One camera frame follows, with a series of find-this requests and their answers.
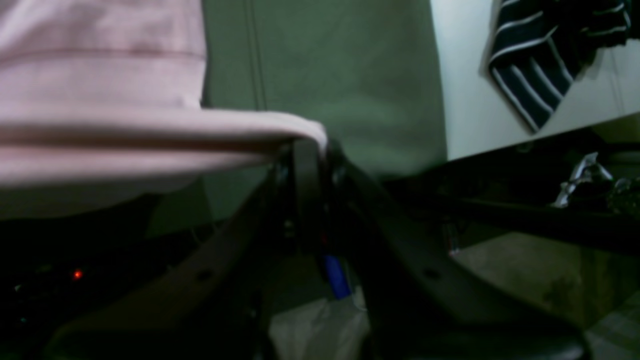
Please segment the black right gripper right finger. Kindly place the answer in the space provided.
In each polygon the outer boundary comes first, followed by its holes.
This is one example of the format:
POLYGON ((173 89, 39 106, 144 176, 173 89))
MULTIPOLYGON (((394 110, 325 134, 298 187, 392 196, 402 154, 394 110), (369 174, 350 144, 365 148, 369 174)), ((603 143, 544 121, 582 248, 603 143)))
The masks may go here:
POLYGON ((326 248, 359 278, 380 360, 589 360, 582 331, 472 274, 388 192, 326 149, 326 248))

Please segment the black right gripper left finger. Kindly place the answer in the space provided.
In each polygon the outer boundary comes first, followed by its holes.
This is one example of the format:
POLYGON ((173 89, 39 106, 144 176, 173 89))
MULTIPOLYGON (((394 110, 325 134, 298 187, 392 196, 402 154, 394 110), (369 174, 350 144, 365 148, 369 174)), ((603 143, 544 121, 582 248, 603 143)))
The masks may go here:
POLYGON ((287 145, 242 207, 176 268, 61 326, 51 360, 276 360, 273 280, 324 251, 322 151, 287 145))

